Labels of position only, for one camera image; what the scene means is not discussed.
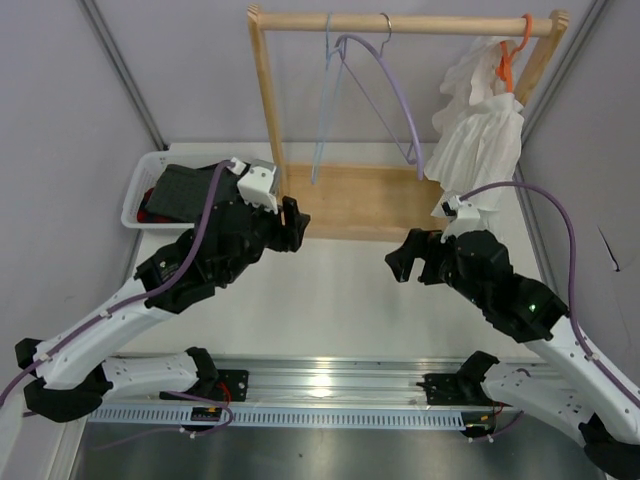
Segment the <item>white ruffled skirt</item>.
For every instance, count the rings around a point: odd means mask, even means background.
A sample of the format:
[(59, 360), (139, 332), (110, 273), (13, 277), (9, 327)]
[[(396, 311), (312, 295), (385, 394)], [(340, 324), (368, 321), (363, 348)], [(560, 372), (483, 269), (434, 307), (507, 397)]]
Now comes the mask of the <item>white ruffled skirt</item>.
[(521, 155), (523, 105), (496, 69), (502, 48), (515, 46), (505, 37), (479, 37), (444, 76), (440, 93), (450, 101), (432, 117), (440, 139), (424, 169), (443, 190), (434, 217), (445, 216), (441, 205), (450, 197), (513, 177)]

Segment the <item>orange plastic hanger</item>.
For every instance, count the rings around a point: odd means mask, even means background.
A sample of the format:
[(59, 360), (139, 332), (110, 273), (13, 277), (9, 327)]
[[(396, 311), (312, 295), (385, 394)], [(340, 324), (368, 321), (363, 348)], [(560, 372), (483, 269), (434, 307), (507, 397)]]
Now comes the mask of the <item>orange plastic hanger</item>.
[(533, 17), (530, 13), (525, 13), (522, 18), (525, 20), (525, 29), (521, 43), (513, 48), (507, 45), (506, 41), (501, 41), (500, 46), (500, 62), (495, 69), (495, 74), (499, 80), (504, 83), (507, 93), (514, 92), (513, 70), (512, 64), (516, 55), (521, 52), (527, 45), (533, 28)]

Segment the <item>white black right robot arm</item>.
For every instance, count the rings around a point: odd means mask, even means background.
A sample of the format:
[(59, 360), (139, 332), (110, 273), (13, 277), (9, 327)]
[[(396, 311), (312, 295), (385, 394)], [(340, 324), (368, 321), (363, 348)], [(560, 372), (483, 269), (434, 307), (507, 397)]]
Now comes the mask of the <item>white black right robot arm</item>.
[(603, 355), (583, 350), (583, 335), (574, 333), (567, 306), (552, 290), (516, 273), (507, 247), (488, 231), (446, 237), (413, 229), (385, 262), (396, 281), (404, 283), (417, 259), (424, 262), (420, 283), (455, 290), (494, 329), (545, 360), (571, 388), (557, 390), (524, 369), (476, 351), (456, 374), (464, 401), (516, 407), (570, 437), (609, 476), (638, 478), (639, 408), (619, 389), (635, 386), (626, 378), (613, 381), (597, 367)]

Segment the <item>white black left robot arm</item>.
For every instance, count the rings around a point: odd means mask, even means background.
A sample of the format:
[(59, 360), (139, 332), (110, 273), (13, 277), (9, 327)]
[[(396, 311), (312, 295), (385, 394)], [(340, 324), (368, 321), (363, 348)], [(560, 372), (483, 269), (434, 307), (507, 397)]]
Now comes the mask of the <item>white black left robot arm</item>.
[(27, 409), (57, 423), (94, 412), (110, 399), (158, 394), (163, 399), (219, 400), (220, 374), (201, 347), (156, 358), (117, 358), (146, 330), (231, 285), (264, 251), (298, 251), (311, 221), (286, 197), (275, 212), (221, 201), (178, 239), (142, 262), (107, 302), (48, 341), (15, 346)]

